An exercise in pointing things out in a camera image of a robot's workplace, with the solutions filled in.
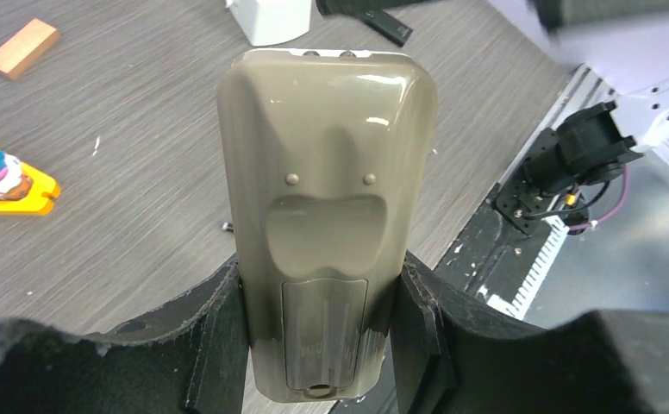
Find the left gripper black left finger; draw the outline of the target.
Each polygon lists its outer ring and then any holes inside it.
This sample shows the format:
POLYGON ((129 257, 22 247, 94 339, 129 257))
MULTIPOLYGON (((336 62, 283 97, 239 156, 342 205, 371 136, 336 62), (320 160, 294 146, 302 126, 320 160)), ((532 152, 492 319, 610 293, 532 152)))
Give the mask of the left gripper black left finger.
POLYGON ((101 334, 0 320, 0 413, 238 413, 248 338, 236 258, 101 334))

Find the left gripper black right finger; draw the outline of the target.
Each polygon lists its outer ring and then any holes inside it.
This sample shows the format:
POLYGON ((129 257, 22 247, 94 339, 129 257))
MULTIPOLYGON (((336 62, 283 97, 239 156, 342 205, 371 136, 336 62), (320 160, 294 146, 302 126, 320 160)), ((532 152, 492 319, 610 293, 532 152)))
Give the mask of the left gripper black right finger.
POLYGON ((390 336, 402 413, 669 413, 669 312, 594 310, 541 329, 408 254, 390 336))

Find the white printed card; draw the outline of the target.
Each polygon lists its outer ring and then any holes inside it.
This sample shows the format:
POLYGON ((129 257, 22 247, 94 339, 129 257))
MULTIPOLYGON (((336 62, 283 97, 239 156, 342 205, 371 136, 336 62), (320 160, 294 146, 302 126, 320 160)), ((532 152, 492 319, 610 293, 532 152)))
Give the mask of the white printed card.
POLYGON ((354 398, 378 381, 438 95, 403 53, 257 48, 217 112, 255 384, 354 398))

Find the black remote control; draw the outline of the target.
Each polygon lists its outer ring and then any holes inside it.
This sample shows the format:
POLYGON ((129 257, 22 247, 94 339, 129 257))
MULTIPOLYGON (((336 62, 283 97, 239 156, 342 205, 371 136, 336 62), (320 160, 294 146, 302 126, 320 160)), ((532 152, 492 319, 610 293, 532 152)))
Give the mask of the black remote control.
POLYGON ((392 16, 388 9, 415 4, 417 1, 316 0, 322 16, 350 16, 364 23, 398 47, 403 47, 413 33, 407 24, 392 16))

